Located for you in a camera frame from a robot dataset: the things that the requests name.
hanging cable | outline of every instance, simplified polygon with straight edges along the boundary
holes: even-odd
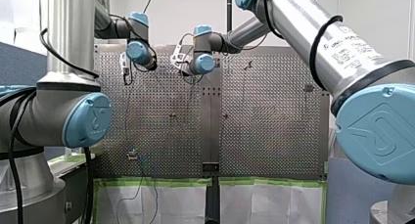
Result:
[[[144,14],[147,12],[147,9],[149,8],[151,2],[152,2],[152,0],[149,0],[147,2],[146,8],[144,8],[144,11],[143,11]]]
[[[49,51],[49,53],[51,53],[53,56],[55,56],[56,58],[58,58],[58,60],[60,60],[62,63],[66,64],[67,66],[69,66],[69,67],[71,67],[71,68],[73,68],[75,70],[78,70],[78,71],[81,71],[83,73],[89,74],[89,75],[91,75],[94,78],[100,77],[100,75],[98,75],[97,73],[95,73],[93,71],[90,71],[90,70],[87,70],[87,69],[84,69],[82,67],[78,67],[78,66],[70,63],[66,59],[64,59],[64,57],[62,57],[60,54],[58,54],[58,52],[52,47],[51,44],[49,44],[48,42],[45,41],[44,35],[46,34],[46,32],[48,32],[48,28],[45,28],[45,29],[42,30],[42,32],[40,32],[39,38],[40,38],[40,42],[46,48],[46,50]]]
[[[92,157],[91,151],[89,148],[84,148],[86,168],[88,173],[88,184],[87,184],[87,205],[86,205],[86,214],[85,219],[83,220],[84,224],[90,224],[92,219],[92,209],[94,207],[94,177],[92,174]]]
[[[271,30],[272,33],[274,33],[275,36],[284,40],[284,37],[280,33],[278,33],[272,26],[271,19],[269,18],[269,12],[268,12],[268,0],[263,0],[263,8],[265,11],[266,23],[268,24],[269,29]]]
[[[10,133],[10,141],[9,141],[9,163],[10,169],[12,171],[13,180],[15,182],[15,189],[16,189],[16,197],[17,197],[17,204],[18,204],[18,223],[23,224],[23,192],[22,192],[22,184],[21,179],[19,177],[18,168],[15,162],[15,140],[16,135],[18,133],[19,125],[21,124],[25,109],[27,108],[28,103],[34,98],[36,95],[35,89],[31,90],[31,93],[23,95],[21,98],[23,100],[19,113],[16,116],[16,119],[13,123],[12,131]]]
[[[258,48],[264,41],[265,41],[265,39],[266,39],[266,36],[267,36],[268,34],[265,34],[264,36],[263,36],[263,38],[262,38],[262,40],[261,41],[259,41],[259,43],[257,44],[257,45],[255,45],[255,46],[252,46],[252,47],[250,47],[250,48],[246,48],[246,49],[242,49],[242,50],[254,50],[254,49],[256,49],[256,48]]]

wire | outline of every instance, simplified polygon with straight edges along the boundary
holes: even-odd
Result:
[[[266,23],[268,24],[269,29],[272,31],[272,33],[274,33],[275,36],[284,40],[284,37],[277,31],[275,31],[274,27],[272,27],[271,19],[269,18],[269,12],[268,12],[268,0],[263,0],[263,7],[265,10]]]
[[[91,223],[92,218],[92,208],[94,206],[94,177],[92,175],[92,158],[91,158],[91,151],[89,148],[84,148],[83,151],[85,152],[85,160],[86,160],[86,168],[88,172],[88,196],[87,196],[87,206],[86,206],[86,215],[85,219],[83,220],[84,224]]]
[[[130,65],[131,65],[131,64],[133,64],[133,65],[134,65],[134,67],[135,67],[135,69],[136,69],[136,70],[138,70],[138,71],[140,71],[140,72],[144,72],[144,73],[145,73],[145,72],[149,72],[149,70],[148,70],[148,69],[142,70],[142,69],[138,68],[138,67],[136,66],[136,64],[135,64],[135,63],[133,63],[132,61],[130,61]]]
[[[10,169],[12,170],[13,180],[15,182],[15,188],[16,188],[16,197],[17,197],[17,203],[18,203],[18,223],[23,224],[23,192],[22,192],[22,184],[21,179],[19,177],[18,168],[16,167],[15,162],[15,140],[16,140],[16,134],[18,133],[19,125],[21,124],[24,111],[27,108],[28,103],[30,100],[34,98],[36,95],[35,90],[32,90],[32,92],[28,95],[22,96],[23,103],[20,106],[19,113],[15,119],[15,122],[13,123],[12,132],[10,133],[10,142],[9,142],[9,163],[10,163]]]
[[[140,189],[141,189],[141,184],[143,183],[143,179],[144,179],[144,176],[141,176],[140,183],[139,183],[139,185],[138,185],[137,191],[135,192],[135,195],[134,195],[134,197],[133,197],[133,198],[124,198],[124,199],[121,199],[121,200],[119,200],[119,202],[116,204],[115,216],[116,216],[116,223],[117,223],[117,224],[119,224],[119,216],[118,216],[119,205],[120,205],[122,202],[125,202],[125,201],[134,201],[134,200],[137,198],[138,193],[140,192]]]
[[[263,41],[265,41],[265,39],[266,39],[266,36],[267,36],[268,34],[265,34],[264,36],[263,36],[263,38],[262,38],[262,40],[257,44],[257,45],[255,45],[255,46],[252,46],[252,47],[250,47],[250,48],[246,48],[246,49],[242,49],[242,50],[253,50],[253,49],[256,49],[258,46],[260,46],[262,43],[263,43]]]
[[[113,15],[110,14],[111,17],[115,17],[118,18],[122,21],[125,22],[126,26],[128,27],[128,29],[135,35],[137,36],[141,41],[145,42],[147,45],[149,45],[149,42],[147,42],[143,37],[141,37],[135,30],[134,27],[131,25],[131,23],[129,22],[129,20],[126,17],[121,17],[121,16],[117,16],[117,15]]]
[[[151,2],[152,2],[152,0],[149,0],[149,2],[147,2],[147,6],[146,6],[146,8],[144,8],[144,12],[143,13],[146,13],[147,8],[149,8]]]
[[[153,224],[153,222],[156,220],[157,213],[159,212],[159,192],[157,191],[157,187],[156,187],[157,179],[153,177],[153,180],[155,181],[153,185],[153,189],[155,190],[155,193],[156,193],[156,211],[149,224]]]
[[[225,39],[225,37],[223,37],[223,35],[220,34],[219,32],[215,32],[215,34],[220,37],[220,40],[222,42],[222,45],[220,46],[220,50],[222,50],[223,46],[225,46],[225,48],[226,48],[226,53],[222,52],[222,55],[223,56],[228,56],[229,55],[229,45],[227,43],[227,39]]]
[[[78,66],[70,63],[69,61],[65,60],[60,54],[58,54],[58,52],[52,47],[51,44],[49,44],[48,42],[45,41],[44,35],[46,34],[46,32],[48,32],[48,28],[43,29],[40,32],[40,36],[39,36],[40,42],[46,48],[46,50],[48,50],[52,55],[54,55],[56,58],[58,58],[58,60],[60,60],[62,63],[66,64],[67,66],[69,66],[69,67],[71,67],[73,69],[78,70],[78,71],[81,71],[81,72],[86,73],[86,74],[89,74],[89,75],[91,75],[94,78],[100,77],[99,74],[97,74],[97,73],[95,73],[93,71],[84,69],[82,67],[78,67]]]
[[[184,58],[183,58],[183,61],[186,61],[186,58],[189,56],[189,54],[190,54],[190,52],[193,50],[193,46],[189,49],[189,51],[187,51],[187,53],[186,53],[186,55],[184,56]],[[198,84],[198,83],[200,83],[201,81],[202,81],[202,79],[204,78],[204,75],[201,75],[198,79],[195,79],[195,78],[193,78],[194,76],[192,76],[192,79],[193,79],[193,82],[189,82],[187,79],[186,79],[186,76],[184,75],[184,71],[183,71],[183,65],[184,65],[184,63],[180,66],[180,72],[181,72],[181,75],[182,75],[182,77],[183,77],[183,80],[184,80],[184,82],[186,82],[187,84],[190,84],[190,85],[195,85],[195,84]]]
[[[192,37],[194,37],[194,35],[193,35],[192,33],[185,33],[185,34],[182,36],[182,38],[180,39],[180,41],[179,41],[179,45],[183,44],[183,40],[184,40],[184,38],[185,38],[186,36],[192,36]]]

pegboard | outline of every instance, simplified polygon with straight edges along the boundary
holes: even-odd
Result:
[[[119,67],[124,51],[125,45],[96,45],[95,69],[114,109],[96,175],[140,176],[144,171],[156,177],[202,176],[200,85],[183,81],[169,64],[172,47],[163,47],[157,49],[158,69],[133,69],[135,81],[125,86]],[[127,159],[133,149],[141,162]]]
[[[329,97],[291,48],[229,55],[221,82],[220,176],[322,178]]]
[[[174,46],[156,48],[157,71],[134,71],[124,86],[125,45],[97,45],[96,70],[112,99],[114,119],[96,174],[202,177],[203,162],[219,176],[321,179],[327,160],[329,97],[291,48],[259,47],[221,58],[221,67],[189,85],[169,64]]]

